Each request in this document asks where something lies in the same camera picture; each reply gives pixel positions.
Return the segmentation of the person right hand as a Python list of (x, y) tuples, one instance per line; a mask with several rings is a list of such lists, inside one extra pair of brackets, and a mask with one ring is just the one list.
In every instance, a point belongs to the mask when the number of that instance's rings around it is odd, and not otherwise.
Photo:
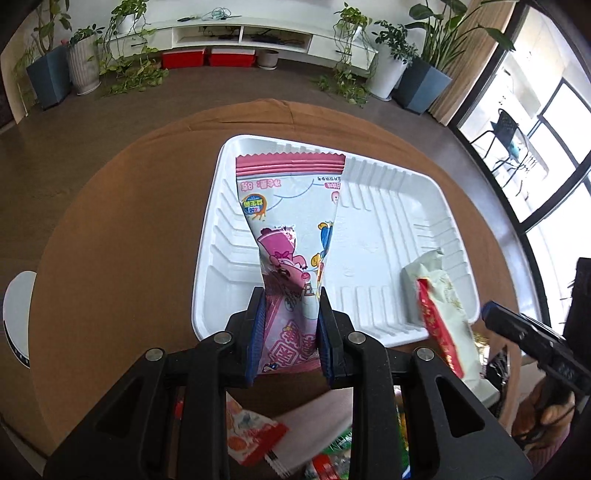
[(574, 410), (574, 393), (546, 377), (520, 403), (511, 434), (526, 452), (552, 447), (570, 426)]

